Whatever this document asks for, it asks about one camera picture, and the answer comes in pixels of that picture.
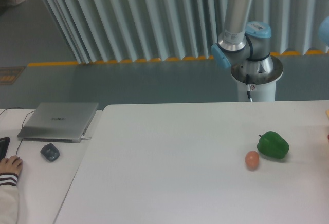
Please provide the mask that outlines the person's hand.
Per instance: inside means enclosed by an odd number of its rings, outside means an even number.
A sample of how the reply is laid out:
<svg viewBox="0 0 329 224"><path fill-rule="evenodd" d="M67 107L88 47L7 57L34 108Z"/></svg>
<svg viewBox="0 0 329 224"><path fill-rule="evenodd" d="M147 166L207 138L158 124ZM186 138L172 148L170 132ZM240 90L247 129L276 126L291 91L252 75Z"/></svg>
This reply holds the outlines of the person's hand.
<svg viewBox="0 0 329 224"><path fill-rule="evenodd" d="M23 168L23 160L18 156L3 158L0 162L1 174L12 174L17 177L20 175Z"/></svg>

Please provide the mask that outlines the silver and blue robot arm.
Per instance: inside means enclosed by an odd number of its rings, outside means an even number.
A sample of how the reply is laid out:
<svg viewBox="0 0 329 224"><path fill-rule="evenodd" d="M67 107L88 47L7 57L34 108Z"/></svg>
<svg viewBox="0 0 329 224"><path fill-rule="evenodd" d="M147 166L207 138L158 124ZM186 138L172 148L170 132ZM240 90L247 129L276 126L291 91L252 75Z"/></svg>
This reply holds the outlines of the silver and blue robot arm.
<svg viewBox="0 0 329 224"><path fill-rule="evenodd" d="M279 22L279 39L275 48L288 48L305 53L311 48L328 46L328 18L320 16L316 22L315 0L275 0L273 10ZM211 47L212 55L219 65L231 67L244 59L245 50L255 52L247 45L246 25L252 0L228 0L224 28L218 42Z"/></svg>

